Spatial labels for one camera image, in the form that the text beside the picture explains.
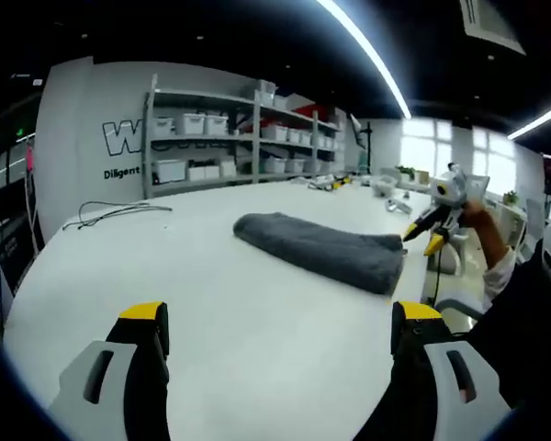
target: window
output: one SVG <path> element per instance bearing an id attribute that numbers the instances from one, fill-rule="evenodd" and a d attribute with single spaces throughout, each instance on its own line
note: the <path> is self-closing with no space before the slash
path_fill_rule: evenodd
<path id="1" fill-rule="evenodd" d="M 474 128 L 474 175 L 489 176 L 488 191 L 502 196 L 516 188 L 514 142 L 499 133 Z"/>
<path id="2" fill-rule="evenodd" d="M 438 176 L 451 162 L 452 126 L 447 121 L 404 119 L 400 165 Z"/>

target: air vent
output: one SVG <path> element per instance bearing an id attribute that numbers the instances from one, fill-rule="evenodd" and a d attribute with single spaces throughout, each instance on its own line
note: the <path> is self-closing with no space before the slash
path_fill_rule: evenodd
<path id="1" fill-rule="evenodd" d="M 468 36 L 491 41 L 526 55 L 510 25 L 489 0 L 459 0 L 459 3 Z"/>

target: gray towel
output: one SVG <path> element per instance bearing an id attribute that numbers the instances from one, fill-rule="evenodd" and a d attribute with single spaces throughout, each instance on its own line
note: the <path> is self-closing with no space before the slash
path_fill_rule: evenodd
<path id="1" fill-rule="evenodd" d="M 246 214 L 232 229 L 292 265 L 376 294 L 391 294 L 402 271 L 405 252 L 397 234 L 340 232 L 282 213 Z"/>

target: metal shelving unit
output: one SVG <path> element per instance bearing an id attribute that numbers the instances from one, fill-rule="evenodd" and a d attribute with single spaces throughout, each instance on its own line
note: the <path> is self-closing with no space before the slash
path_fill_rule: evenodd
<path id="1" fill-rule="evenodd" d="M 216 110 L 227 112 L 229 115 L 229 132 L 235 128 L 235 121 L 238 116 L 246 115 L 246 118 L 253 124 L 251 133 L 242 135 L 172 135 L 162 138 L 154 138 L 152 136 L 153 124 L 153 109 L 155 107 L 175 107 L 175 108 L 204 108 L 208 110 Z M 300 126 L 305 129 L 312 130 L 312 145 L 297 144 L 287 141 L 275 141 L 262 139 L 260 135 L 261 118 L 268 117 L 277 119 L 287 124 Z M 312 118 L 300 115 L 290 110 L 265 106 L 258 101 L 242 98 L 239 96 L 227 96 L 220 94 L 211 94 L 207 92 L 198 92 L 192 90 L 165 89 L 157 87 L 157 75 L 152 78 L 151 90 L 145 97 L 145 105 L 143 107 L 143 125 L 142 131 L 142 178 L 143 178 L 143 193 L 146 198 L 153 198 L 159 194 L 167 194 L 172 191 L 187 191 L 188 189 L 196 189 L 201 187 L 215 187 L 220 185 L 228 185 L 233 183 L 258 183 L 260 181 L 283 180 L 296 176 L 313 176 L 315 173 L 298 173 L 298 174 L 260 174 L 259 159 L 262 145 L 272 145 L 295 153 L 311 153 L 310 160 L 312 161 L 311 169 L 316 170 L 316 162 L 318 152 L 334 153 L 335 151 L 326 148 L 318 148 L 317 135 L 320 131 L 327 134 L 333 134 L 339 129 L 330 123 L 319 120 L 318 112 L 314 112 Z M 222 177 L 219 179 L 208 179 L 200 181 L 181 181 L 171 182 L 160 185 L 154 185 L 152 179 L 152 162 L 153 153 L 152 146 L 160 143 L 172 142 L 225 142 L 225 143 L 250 143 L 252 146 L 252 173 L 250 175 L 238 175 L 232 177 Z"/>

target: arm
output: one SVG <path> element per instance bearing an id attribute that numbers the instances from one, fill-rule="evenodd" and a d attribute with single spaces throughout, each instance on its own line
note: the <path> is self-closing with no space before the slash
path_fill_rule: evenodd
<path id="1" fill-rule="evenodd" d="M 502 240 L 494 219 L 479 202 L 470 201 L 466 204 L 462 221 L 478 234 L 486 258 L 488 271 L 484 274 L 484 306 L 487 309 L 508 285 L 516 265 L 515 255 Z"/>
<path id="2" fill-rule="evenodd" d="M 485 209 L 482 208 L 482 210 L 476 214 L 473 229 L 478 234 L 484 257 L 486 257 L 486 265 L 488 265 L 488 270 L 490 270 L 496 266 L 510 250 L 502 240 L 494 219 L 492 219 Z"/>

